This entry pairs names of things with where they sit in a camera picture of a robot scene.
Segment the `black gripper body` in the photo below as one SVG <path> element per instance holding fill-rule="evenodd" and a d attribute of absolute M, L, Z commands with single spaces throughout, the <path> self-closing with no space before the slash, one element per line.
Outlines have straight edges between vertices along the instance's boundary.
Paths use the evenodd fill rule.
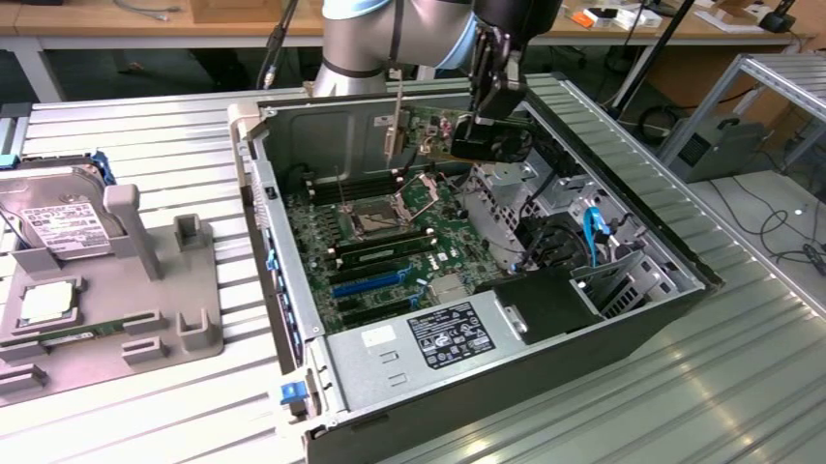
<path fill-rule="evenodd" d="M 527 45 L 554 25 L 562 0 L 478 0 L 474 14 L 504 33 L 511 43 Z"/>

